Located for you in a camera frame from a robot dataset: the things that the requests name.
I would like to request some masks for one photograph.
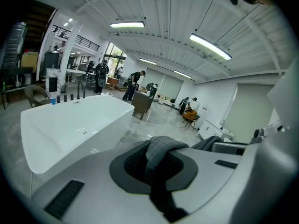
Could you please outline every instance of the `white machine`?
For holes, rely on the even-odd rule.
[[[149,144],[140,142],[79,160],[32,200],[45,215],[68,224],[258,223],[299,169],[299,98],[284,92],[299,87],[297,74],[292,66],[269,94],[281,122],[258,130],[254,144],[218,142],[245,149],[243,155],[213,152],[217,141],[210,137],[169,152],[159,166],[158,185],[149,185],[143,173]]]

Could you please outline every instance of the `ceiling light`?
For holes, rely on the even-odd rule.
[[[111,23],[111,27],[113,28],[143,28],[144,22],[143,21],[124,21],[118,23]]]
[[[141,59],[141,58],[139,60],[142,61],[142,62],[150,63],[150,64],[153,64],[153,65],[157,65],[157,63],[150,62],[148,60],[144,60],[144,59]]]
[[[207,41],[206,39],[204,39],[200,36],[192,34],[190,36],[190,40],[195,41],[195,42],[209,48],[210,50],[217,53],[218,55],[220,55],[221,57],[223,57],[227,61],[229,61],[232,58],[230,54],[226,53],[224,50],[220,49],[219,47],[215,46],[214,44],[212,44],[211,42]]]
[[[179,74],[179,75],[181,75],[181,76],[187,77],[187,78],[189,78],[189,79],[192,79],[191,76],[185,75],[184,73],[181,73],[181,72],[179,72],[179,71],[174,70],[173,72],[175,72],[175,73],[177,73],[177,74]]]

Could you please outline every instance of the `white bathtub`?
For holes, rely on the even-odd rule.
[[[114,148],[133,110],[112,96],[98,95],[23,111],[21,136],[30,169],[47,181],[87,155]]]

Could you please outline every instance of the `towel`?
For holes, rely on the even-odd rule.
[[[145,180],[152,184],[156,167],[159,166],[168,151],[189,147],[187,144],[176,141],[168,136],[157,136],[150,138],[150,145],[145,154],[148,163],[145,168]]]

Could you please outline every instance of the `railing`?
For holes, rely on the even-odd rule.
[[[75,43],[80,44],[85,47],[88,47],[89,49],[94,50],[94,51],[98,51],[98,49],[100,47],[99,45],[91,42],[88,39],[85,39],[84,37],[81,37],[80,35],[77,35],[77,37],[75,39]]]
[[[58,36],[58,37],[61,37],[61,38],[67,39],[67,40],[70,38],[70,35],[71,35],[71,31],[61,28],[56,25],[53,25],[51,27],[50,31],[55,32],[54,36]]]
[[[61,28],[61,27],[56,26],[56,25],[53,25],[51,27],[51,31],[55,32],[54,36],[58,36],[58,37],[61,37],[61,38],[67,39],[67,40],[70,38],[70,35],[71,35],[71,31],[69,31],[67,29],[64,29],[64,28]],[[85,47],[87,47],[91,50],[94,50],[94,51],[98,51],[98,49],[100,47],[99,45],[91,42],[88,39],[85,39],[84,37],[81,37],[80,35],[77,35],[77,37],[75,39],[75,43],[80,44],[82,46],[85,46]]]

